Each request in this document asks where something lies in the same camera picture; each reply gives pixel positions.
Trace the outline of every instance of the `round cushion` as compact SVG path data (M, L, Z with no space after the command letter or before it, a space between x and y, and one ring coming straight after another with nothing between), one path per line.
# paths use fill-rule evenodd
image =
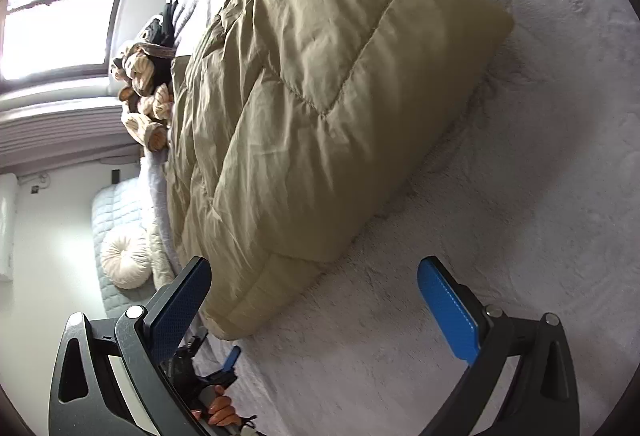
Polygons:
M130 290L142 286L151 275L145 231L131 225L112 228L102 241L100 262L104 274L118 288Z

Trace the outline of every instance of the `plush bedspread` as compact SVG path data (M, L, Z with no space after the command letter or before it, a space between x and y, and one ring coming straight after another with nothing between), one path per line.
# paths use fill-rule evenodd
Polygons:
M224 1L184 0L178 53ZM415 286L429 254L508 313L560 315L583 434L638 365L640 23L627 0L499 1L516 27L465 116L335 270L242 341L264 432L276 415L296 436L420 432L464 367Z

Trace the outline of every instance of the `olive green comforter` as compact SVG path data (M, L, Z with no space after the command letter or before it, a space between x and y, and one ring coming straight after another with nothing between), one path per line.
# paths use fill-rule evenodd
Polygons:
M211 264L216 336L252 334L344 252L512 25L488 0L225 3L175 61L167 168L180 262Z

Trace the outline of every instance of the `window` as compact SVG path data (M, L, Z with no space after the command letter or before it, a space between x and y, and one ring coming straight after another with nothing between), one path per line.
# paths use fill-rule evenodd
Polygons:
M106 75L119 2L2 0L2 87Z

